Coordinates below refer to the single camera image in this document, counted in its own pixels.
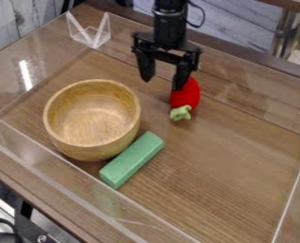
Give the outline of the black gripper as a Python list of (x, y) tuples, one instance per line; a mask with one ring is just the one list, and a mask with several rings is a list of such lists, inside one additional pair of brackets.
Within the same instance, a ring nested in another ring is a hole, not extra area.
[(155, 75), (155, 61), (175, 65), (173, 91), (181, 91), (192, 70), (198, 68), (201, 49), (188, 41), (188, 9), (153, 8), (154, 29), (133, 33), (133, 52), (138, 58), (141, 79)]

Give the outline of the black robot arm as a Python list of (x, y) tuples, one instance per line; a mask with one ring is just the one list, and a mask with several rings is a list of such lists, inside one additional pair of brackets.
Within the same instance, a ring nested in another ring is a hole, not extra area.
[(204, 9), (190, 0), (155, 0), (153, 6), (154, 29), (133, 33), (131, 51), (137, 55), (141, 79), (149, 82), (155, 75), (155, 61), (175, 65), (173, 91), (181, 91), (198, 69), (201, 48), (188, 40), (188, 25), (200, 28), (188, 20), (188, 6)]

